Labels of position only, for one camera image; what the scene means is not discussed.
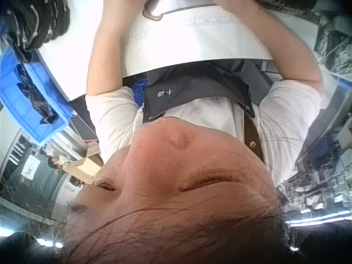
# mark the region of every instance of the desk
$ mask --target desk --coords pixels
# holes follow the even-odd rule
[[[39,49],[40,57],[68,100],[84,95],[93,41],[102,16],[102,1],[68,0],[68,32]],[[318,26],[273,12],[313,49]],[[253,33],[220,7],[188,9],[155,22],[139,16],[124,47],[123,76],[180,63],[225,58],[271,59]]]

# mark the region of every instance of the nose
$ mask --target nose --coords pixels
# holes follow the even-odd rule
[[[124,161],[124,190],[153,199],[177,192],[186,173],[195,132],[188,123],[162,118],[143,125],[135,134]]]

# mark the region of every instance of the apron strap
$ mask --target apron strap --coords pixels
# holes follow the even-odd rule
[[[264,163],[263,149],[257,127],[246,112],[244,114],[244,141],[246,146]]]

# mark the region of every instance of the blue plastic crate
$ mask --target blue plastic crate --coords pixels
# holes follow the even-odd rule
[[[18,64],[19,62],[14,52],[8,48],[1,59],[0,100],[33,140],[37,144],[43,145],[53,135],[62,131],[69,125],[73,109],[55,87],[40,62],[24,64],[39,92],[58,114],[58,119],[55,123],[40,124],[42,120],[41,115],[32,108],[30,101],[17,87],[17,83],[21,82],[16,69]]]

